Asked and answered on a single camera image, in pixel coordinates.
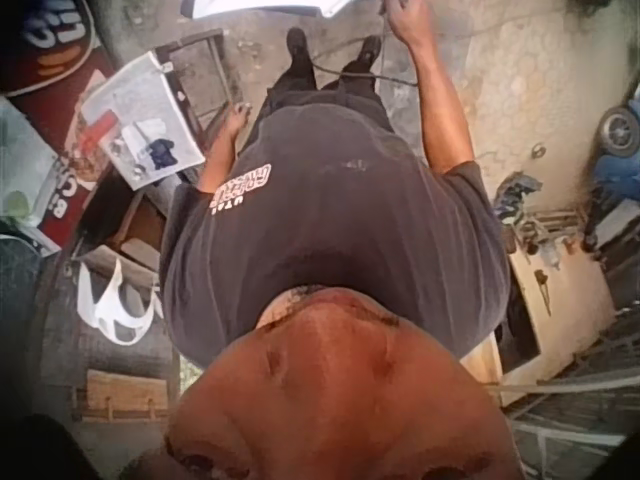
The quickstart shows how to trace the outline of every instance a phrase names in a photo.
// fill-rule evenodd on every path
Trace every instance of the red sign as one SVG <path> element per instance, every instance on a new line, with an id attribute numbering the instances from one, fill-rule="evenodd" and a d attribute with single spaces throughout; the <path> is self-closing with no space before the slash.
<path id="1" fill-rule="evenodd" d="M 0 72 L 0 87 L 60 156 L 56 191 L 38 232 L 30 232 L 52 253 L 72 238 L 89 193 L 109 163 L 99 149 L 83 157 L 73 151 L 86 129 L 80 105 L 113 68 L 101 46 L 92 48 L 99 43 L 84 0 L 46 0 L 43 5 L 25 22 L 21 47 Z"/>

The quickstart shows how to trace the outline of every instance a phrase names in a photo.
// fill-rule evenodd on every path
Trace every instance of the lip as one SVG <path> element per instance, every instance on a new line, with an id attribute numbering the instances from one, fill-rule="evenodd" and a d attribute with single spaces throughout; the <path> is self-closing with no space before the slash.
<path id="1" fill-rule="evenodd" d="M 342 305 L 350 308 L 366 308 L 371 310 L 370 306 L 359 299 L 356 295 L 342 288 L 328 288 L 312 294 L 309 298 L 302 302 L 303 307 L 317 305 L 320 303 L 331 303 L 333 305 Z"/>

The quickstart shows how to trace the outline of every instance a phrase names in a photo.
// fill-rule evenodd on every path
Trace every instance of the black shoe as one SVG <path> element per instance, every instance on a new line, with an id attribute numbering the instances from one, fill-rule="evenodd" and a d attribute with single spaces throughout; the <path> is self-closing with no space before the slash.
<path id="1" fill-rule="evenodd" d="M 287 49 L 291 54 L 291 59 L 309 60 L 309 45 L 307 44 L 307 36 L 300 28 L 292 28 L 287 33 Z"/>
<path id="2" fill-rule="evenodd" d="M 362 50 L 358 54 L 358 62 L 363 63 L 371 69 L 382 52 L 382 37 L 371 35 L 364 40 Z"/>

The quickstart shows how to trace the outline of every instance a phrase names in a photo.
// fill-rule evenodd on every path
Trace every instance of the wheel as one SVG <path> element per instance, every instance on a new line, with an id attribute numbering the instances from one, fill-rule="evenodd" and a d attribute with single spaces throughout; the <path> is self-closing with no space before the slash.
<path id="1" fill-rule="evenodd" d="M 614 107 L 607 111 L 600 122 L 602 146 L 616 157 L 630 157 L 640 148 L 640 123 L 631 111 Z"/>

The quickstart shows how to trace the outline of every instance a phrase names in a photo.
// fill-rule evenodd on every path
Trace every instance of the t-shirt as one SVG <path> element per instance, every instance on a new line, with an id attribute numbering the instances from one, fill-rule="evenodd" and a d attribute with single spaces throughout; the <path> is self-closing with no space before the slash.
<path id="1" fill-rule="evenodd" d="M 295 287 L 366 294 L 457 357 L 503 320 L 509 293 L 477 164 L 436 174 L 398 136 L 328 104 L 265 118 L 215 195 L 179 187 L 160 270 L 173 341 L 202 367 Z"/>

